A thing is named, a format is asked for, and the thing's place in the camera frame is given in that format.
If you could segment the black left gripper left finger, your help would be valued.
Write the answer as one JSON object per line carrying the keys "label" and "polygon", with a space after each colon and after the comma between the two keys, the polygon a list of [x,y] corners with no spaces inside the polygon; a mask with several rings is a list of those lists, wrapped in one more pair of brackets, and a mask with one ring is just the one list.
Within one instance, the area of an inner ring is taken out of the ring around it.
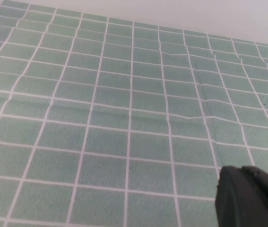
{"label": "black left gripper left finger", "polygon": [[257,204],[246,174],[234,166],[224,166],[217,185],[215,208],[220,227],[251,227],[257,224],[251,210]]}

